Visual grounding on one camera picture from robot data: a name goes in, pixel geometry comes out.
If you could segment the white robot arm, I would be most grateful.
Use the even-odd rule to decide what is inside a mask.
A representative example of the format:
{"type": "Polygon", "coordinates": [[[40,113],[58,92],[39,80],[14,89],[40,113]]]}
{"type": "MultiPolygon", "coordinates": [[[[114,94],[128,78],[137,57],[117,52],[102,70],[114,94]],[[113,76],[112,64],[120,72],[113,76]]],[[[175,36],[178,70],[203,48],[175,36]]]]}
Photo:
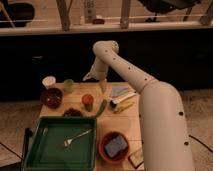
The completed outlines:
{"type": "Polygon", "coordinates": [[[116,41],[97,41],[95,60],[83,80],[103,81],[111,67],[140,95],[139,114],[145,171],[195,171],[181,96],[171,84],[118,55],[116,41]]]}

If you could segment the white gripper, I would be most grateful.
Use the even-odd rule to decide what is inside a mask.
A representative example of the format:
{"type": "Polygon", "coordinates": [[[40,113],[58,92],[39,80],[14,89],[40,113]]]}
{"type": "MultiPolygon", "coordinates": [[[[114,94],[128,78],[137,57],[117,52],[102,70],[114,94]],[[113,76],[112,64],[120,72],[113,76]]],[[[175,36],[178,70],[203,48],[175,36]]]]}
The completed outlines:
{"type": "Polygon", "coordinates": [[[104,94],[107,89],[107,79],[105,79],[107,77],[107,74],[108,74],[108,65],[105,64],[101,59],[96,57],[90,69],[90,72],[83,77],[82,81],[86,81],[91,78],[99,80],[101,92],[104,94]]]}

